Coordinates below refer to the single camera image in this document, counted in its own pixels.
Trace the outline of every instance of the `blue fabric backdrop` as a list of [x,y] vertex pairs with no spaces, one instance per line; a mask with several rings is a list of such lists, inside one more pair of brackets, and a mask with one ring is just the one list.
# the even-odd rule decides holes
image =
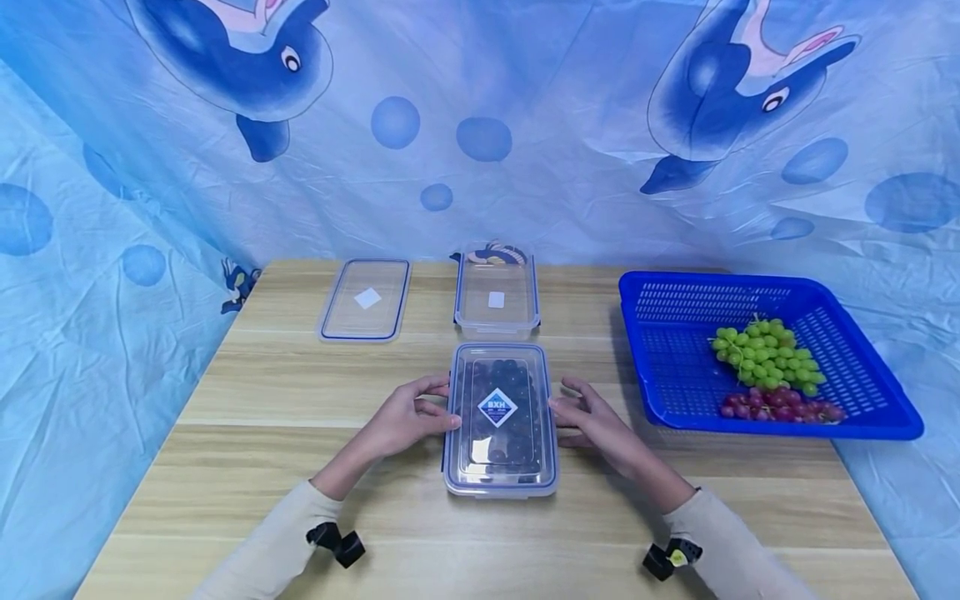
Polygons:
[[830,286],[927,423],[839,450],[946,597],[958,33],[948,0],[3,4],[0,597],[79,584],[239,274],[494,237]]

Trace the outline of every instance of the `beige sleeve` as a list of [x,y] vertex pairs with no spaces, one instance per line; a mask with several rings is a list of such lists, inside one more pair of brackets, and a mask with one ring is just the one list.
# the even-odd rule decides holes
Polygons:
[[306,534],[336,521],[336,502],[304,481],[274,507],[193,592],[192,600],[273,600],[306,568],[314,546]]
[[719,600],[816,600],[813,592],[712,493],[698,490],[664,520],[672,536],[693,541],[703,549],[693,569]]

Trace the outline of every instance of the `blue diamond logo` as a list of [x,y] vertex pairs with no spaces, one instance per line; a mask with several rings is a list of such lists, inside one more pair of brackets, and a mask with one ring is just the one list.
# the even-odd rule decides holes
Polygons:
[[510,415],[516,412],[516,404],[501,392],[500,388],[490,392],[490,395],[477,405],[477,408],[493,423],[494,427],[507,422]]

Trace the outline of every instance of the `plastic food container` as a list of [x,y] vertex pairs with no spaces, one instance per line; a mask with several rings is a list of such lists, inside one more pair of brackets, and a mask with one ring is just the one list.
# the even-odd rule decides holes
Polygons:
[[[623,320],[647,419],[676,429],[811,438],[915,440],[924,422],[850,314],[812,279],[719,273],[631,272],[620,278]],[[832,424],[722,419],[720,403],[745,391],[708,339],[754,315],[780,318],[827,377],[824,398],[847,418]]]
[[399,335],[409,285],[409,261],[348,260],[334,277],[317,337],[325,342],[390,342]]
[[477,498],[525,499],[557,489],[557,431],[547,405],[546,355],[531,344],[463,344],[450,368],[447,488]]
[[528,339],[540,325],[532,250],[500,242],[463,248],[453,321],[469,340]]

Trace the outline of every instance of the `blue plastic basket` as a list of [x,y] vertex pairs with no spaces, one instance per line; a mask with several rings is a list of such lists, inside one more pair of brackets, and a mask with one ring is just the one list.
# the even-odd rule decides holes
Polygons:
[[[675,429],[723,433],[915,440],[924,422],[863,332],[826,287],[810,279],[630,272],[620,278],[647,419]],[[717,327],[742,329],[753,318],[783,319],[809,348],[827,383],[821,396],[847,411],[836,425],[720,417],[731,392],[745,391],[708,339]]]

